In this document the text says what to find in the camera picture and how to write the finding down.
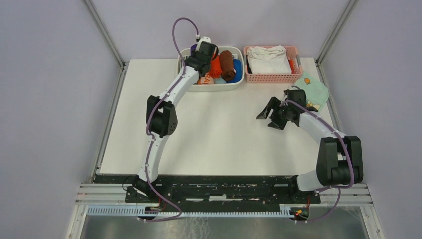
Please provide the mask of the purple towel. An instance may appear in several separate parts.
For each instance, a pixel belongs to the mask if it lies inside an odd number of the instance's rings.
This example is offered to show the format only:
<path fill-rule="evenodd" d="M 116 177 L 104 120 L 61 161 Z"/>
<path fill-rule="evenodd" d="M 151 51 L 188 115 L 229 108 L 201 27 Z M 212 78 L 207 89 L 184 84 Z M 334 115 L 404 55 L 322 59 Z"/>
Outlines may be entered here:
<path fill-rule="evenodd" d="M 190 47 L 190 51 L 191 51 L 191 52 L 195 52 L 195 51 L 196 51 L 196 48 L 197 48 L 197 44 L 194 44 L 194 45 L 192 45 L 192 46 Z"/>

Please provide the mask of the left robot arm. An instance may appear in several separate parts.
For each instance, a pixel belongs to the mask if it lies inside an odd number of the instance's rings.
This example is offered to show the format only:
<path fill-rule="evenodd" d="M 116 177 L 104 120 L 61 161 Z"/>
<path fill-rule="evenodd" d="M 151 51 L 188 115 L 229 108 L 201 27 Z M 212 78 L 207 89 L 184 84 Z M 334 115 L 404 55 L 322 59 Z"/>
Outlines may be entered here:
<path fill-rule="evenodd" d="M 158 178 L 158 168 L 165 144 L 178 125 L 176 106 L 188 89 L 211 69 L 211 61 L 218 55 L 218 47 L 209 42 L 199 42 L 197 49 L 182 60 L 182 69 L 175 80 L 160 95 L 147 99 L 146 134 L 148 147 L 141 169 L 127 188 L 128 197 L 139 197 L 149 203 L 156 198 L 152 186 Z"/>

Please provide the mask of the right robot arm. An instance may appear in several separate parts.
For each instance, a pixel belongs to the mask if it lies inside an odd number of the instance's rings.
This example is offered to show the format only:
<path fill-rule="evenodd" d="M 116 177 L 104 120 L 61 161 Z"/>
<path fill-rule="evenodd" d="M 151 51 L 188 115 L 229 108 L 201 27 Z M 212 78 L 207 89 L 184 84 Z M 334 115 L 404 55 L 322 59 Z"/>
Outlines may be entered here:
<path fill-rule="evenodd" d="M 292 122 L 319 146 L 315 170 L 295 176 L 296 184 L 287 190 L 289 200 L 300 203 L 308 191 L 347 189 L 361 183 L 364 170 L 360 138 L 345 135 L 332 127 L 315 107 L 307 104 L 304 90 L 285 90 L 284 94 L 283 100 L 272 97 L 256 118 L 270 119 L 268 127 L 278 130 Z"/>

